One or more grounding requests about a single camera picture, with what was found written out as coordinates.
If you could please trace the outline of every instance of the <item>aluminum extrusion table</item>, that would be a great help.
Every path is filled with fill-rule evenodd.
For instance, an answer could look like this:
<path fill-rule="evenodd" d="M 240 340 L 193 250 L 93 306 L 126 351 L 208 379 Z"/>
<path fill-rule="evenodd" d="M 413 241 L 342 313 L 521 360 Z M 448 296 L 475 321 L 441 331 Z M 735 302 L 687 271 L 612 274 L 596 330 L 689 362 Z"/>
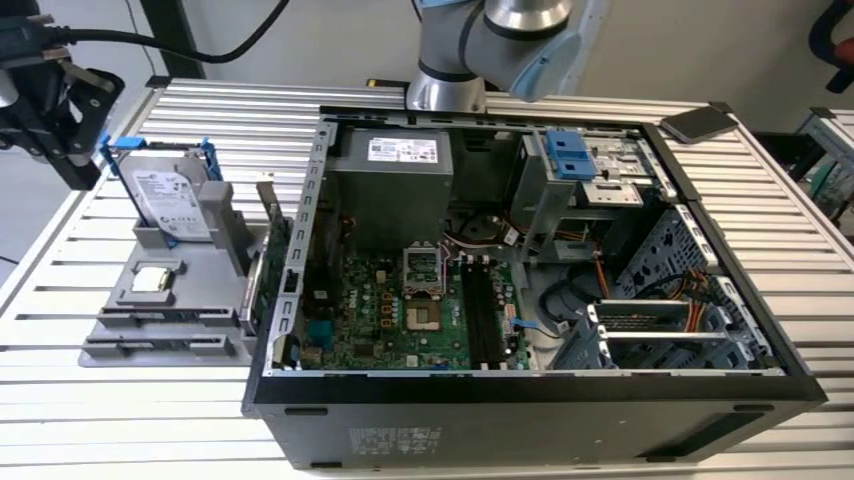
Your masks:
<path fill-rule="evenodd" d="M 234 207 L 262 218 L 252 182 L 274 175 L 294 212 L 317 106 L 401 108 L 399 89 L 273 87 L 174 80 L 150 88 L 116 134 L 210 137 Z M 488 99 L 500 115 L 657 122 L 693 103 Z M 743 125 L 697 145 L 664 134 L 764 301 L 830 397 L 819 410 L 697 465 L 360 472 L 342 477 L 700 479 L 854 477 L 854 251 Z M 133 247 L 133 208 L 102 178 L 72 193 L 0 289 L 0 478 L 292 478 L 262 422 L 242 419 L 246 368 L 77 367 Z"/>

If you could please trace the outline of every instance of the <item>ram slot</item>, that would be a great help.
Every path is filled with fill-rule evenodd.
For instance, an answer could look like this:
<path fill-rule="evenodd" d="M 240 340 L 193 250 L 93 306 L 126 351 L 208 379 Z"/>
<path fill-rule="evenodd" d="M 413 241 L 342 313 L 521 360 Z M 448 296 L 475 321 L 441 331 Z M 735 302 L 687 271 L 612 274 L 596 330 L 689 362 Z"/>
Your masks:
<path fill-rule="evenodd" d="M 471 368 L 480 369 L 485 364 L 489 369 L 496 369 L 504 359 L 495 316 L 489 266 L 476 262 L 464 264 L 461 283 Z"/>

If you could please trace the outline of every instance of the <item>ssd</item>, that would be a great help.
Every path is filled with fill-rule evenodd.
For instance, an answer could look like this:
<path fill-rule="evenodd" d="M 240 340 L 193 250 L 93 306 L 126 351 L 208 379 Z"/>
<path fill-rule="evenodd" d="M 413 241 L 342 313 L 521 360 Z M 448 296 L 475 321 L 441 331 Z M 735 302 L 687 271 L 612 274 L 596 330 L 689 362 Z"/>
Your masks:
<path fill-rule="evenodd" d="M 713 107 L 697 108 L 661 120 L 661 128 L 683 143 L 699 143 L 735 130 L 737 122 Z"/>

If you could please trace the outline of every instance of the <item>motherboard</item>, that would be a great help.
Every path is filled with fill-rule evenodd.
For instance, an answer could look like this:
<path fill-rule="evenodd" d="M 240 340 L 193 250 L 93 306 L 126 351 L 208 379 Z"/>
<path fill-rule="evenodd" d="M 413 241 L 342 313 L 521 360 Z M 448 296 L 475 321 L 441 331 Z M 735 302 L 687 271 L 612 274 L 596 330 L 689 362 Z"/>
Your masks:
<path fill-rule="evenodd" d="M 476 282 L 471 270 L 483 277 Z M 332 318 L 306 322 L 304 369 L 528 368 L 507 264 L 415 245 L 346 255 L 340 286 Z"/>

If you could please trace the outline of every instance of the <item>power supply label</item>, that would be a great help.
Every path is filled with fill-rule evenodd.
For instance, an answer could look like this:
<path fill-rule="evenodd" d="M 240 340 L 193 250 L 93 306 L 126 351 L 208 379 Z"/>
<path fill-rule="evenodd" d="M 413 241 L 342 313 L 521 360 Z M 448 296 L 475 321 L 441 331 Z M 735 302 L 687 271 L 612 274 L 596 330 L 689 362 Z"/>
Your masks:
<path fill-rule="evenodd" d="M 133 180 L 160 229 L 178 240 L 209 239 L 189 180 L 174 172 L 153 170 L 133 171 Z"/>
<path fill-rule="evenodd" d="M 356 455 L 428 455 L 436 453 L 441 427 L 351 428 Z"/>
<path fill-rule="evenodd" d="M 368 161 L 439 163 L 435 140 L 372 138 L 368 143 Z"/>

